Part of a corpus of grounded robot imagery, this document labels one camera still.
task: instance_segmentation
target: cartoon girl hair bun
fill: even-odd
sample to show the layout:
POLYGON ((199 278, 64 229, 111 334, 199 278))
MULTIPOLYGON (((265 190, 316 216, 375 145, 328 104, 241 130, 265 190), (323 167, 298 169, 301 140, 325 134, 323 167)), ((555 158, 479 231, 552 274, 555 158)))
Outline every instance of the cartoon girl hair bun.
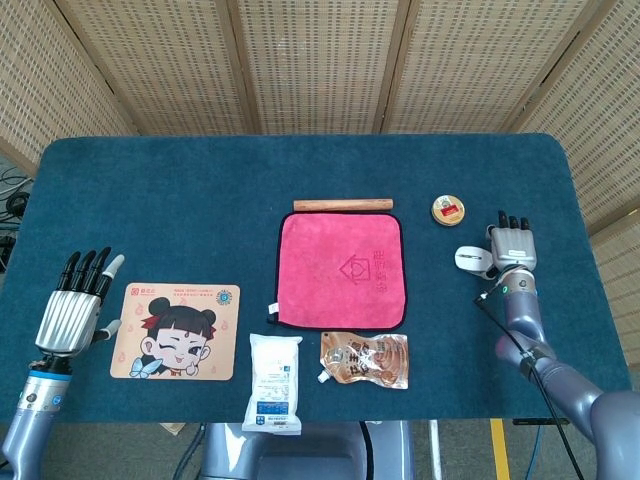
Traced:
POLYGON ((204 315, 204 318, 206 318, 209 322, 209 325, 213 326, 216 321, 216 314, 213 312, 213 310, 203 310, 202 314, 204 315))
POLYGON ((169 309, 170 306, 171 304, 169 303, 168 298, 165 298, 165 297, 155 298, 149 304, 149 313, 155 316, 162 315, 164 312, 166 312, 169 309))

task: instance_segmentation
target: robotic arm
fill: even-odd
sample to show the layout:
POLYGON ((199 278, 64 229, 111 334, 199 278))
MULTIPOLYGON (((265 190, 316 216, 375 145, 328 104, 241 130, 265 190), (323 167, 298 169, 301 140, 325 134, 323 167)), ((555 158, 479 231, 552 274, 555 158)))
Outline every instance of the robotic arm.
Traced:
POLYGON ((43 358, 29 365, 29 377, 2 446, 13 469, 8 475, 15 480, 40 478, 42 455, 71 381, 71 360, 93 343, 111 338, 120 327, 120 320, 114 320, 96 330, 104 297, 124 262, 124 256, 118 255, 100 273, 110 251, 107 247, 96 256, 92 250, 79 263, 80 252, 74 253, 49 297, 36 338, 43 358))
POLYGON ((599 480, 640 478, 640 394, 603 393, 574 368, 557 360, 542 327, 533 276, 537 258, 529 222, 499 213, 499 225, 487 227, 491 252, 461 247, 456 265, 485 279, 497 279, 489 292, 503 295, 506 331, 496 355, 530 382, 540 383, 549 399, 596 449, 599 480))

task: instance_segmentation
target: yellow line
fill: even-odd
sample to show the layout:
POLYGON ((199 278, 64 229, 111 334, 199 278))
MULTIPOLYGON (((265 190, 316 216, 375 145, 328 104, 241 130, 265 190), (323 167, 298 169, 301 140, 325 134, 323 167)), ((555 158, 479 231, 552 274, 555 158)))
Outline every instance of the yellow line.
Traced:
POLYGON ((497 480, 509 480, 507 445, 504 442, 504 426, 501 418, 491 419, 491 441, 493 442, 493 457, 496 461, 496 478, 497 480))

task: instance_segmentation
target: plastic bag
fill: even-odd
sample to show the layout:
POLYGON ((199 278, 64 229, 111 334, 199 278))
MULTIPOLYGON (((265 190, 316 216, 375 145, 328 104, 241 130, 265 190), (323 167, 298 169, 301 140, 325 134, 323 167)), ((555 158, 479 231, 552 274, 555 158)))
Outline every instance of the plastic bag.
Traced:
POLYGON ((266 337, 252 333, 253 383, 242 430, 300 435, 298 344, 302 337, 266 337))
POLYGON ((406 335, 385 334, 371 338, 349 332, 322 332, 318 380, 330 377, 339 383, 368 380, 386 388, 409 388, 409 346, 406 335))

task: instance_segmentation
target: cartoon girl mouse pad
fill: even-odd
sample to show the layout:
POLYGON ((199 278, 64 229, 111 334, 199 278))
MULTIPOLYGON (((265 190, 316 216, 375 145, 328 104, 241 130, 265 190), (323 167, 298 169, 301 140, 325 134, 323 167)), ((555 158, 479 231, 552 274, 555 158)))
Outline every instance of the cartoon girl mouse pad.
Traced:
POLYGON ((130 284, 111 375, 228 380, 239 296, 235 285, 130 284))

